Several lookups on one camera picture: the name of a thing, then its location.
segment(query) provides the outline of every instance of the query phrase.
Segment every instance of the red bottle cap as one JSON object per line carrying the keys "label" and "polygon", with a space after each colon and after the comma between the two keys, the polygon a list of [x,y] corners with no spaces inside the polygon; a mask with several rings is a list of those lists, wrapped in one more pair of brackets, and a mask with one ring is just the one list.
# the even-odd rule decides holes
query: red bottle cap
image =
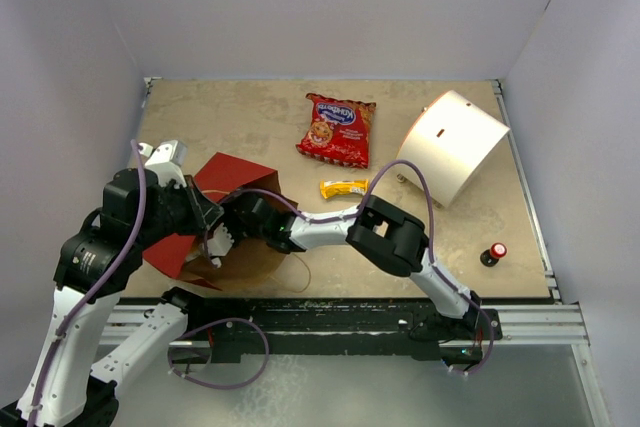
{"label": "red bottle cap", "polygon": [[504,244],[496,242],[491,246],[491,249],[489,249],[489,253],[494,259],[501,259],[507,255],[507,247]]}

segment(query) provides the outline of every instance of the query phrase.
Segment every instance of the yellow package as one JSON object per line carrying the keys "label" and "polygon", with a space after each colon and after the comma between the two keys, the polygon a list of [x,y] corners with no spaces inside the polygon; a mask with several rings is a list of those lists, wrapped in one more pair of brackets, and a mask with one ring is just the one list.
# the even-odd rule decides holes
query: yellow package
{"label": "yellow package", "polygon": [[334,195],[360,194],[364,195],[369,188],[368,180],[334,180],[320,182],[320,193],[325,199]]}

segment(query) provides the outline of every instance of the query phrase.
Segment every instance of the white backdrop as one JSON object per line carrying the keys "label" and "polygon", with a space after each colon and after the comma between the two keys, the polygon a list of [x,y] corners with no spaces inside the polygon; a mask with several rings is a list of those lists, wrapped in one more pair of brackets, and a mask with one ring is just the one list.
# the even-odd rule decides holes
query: white backdrop
{"label": "white backdrop", "polygon": [[548,0],[106,0],[145,75],[504,77]]}
{"label": "white backdrop", "polygon": [[62,243],[128,156],[144,84],[102,0],[0,0],[0,407],[31,378]]}
{"label": "white backdrop", "polygon": [[552,0],[505,82],[565,301],[616,425],[638,425],[640,0]]}

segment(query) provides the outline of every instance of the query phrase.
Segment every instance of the small dark bottle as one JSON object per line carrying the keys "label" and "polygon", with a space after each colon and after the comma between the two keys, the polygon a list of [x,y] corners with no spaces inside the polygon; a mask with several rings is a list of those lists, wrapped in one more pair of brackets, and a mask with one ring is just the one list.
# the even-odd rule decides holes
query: small dark bottle
{"label": "small dark bottle", "polygon": [[491,248],[485,250],[482,254],[480,254],[480,262],[482,262],[487,267],[493,267],[505,255],[507,255],[507,248],[505,247],[505,245],[496,242],[491,246]]}

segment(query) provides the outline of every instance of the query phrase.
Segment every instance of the red cardboard box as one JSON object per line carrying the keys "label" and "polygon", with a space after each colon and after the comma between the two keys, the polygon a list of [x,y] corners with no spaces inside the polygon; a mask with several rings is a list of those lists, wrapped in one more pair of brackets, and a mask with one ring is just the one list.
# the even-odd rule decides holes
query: red cardboard box
{"label": "red cardboard box", "polygon": [[[258,187],[280,193],[278,172],[231,155],[216,153],[194,176],[200,190],[214,202],[240,187]],[[246,239],[214,269],[203,257],[185,259],[201,239],[172,235],[144,251],[144,259],[163,274],[202,287],[238,291],[264,282],[285,255],[259,239]]]}

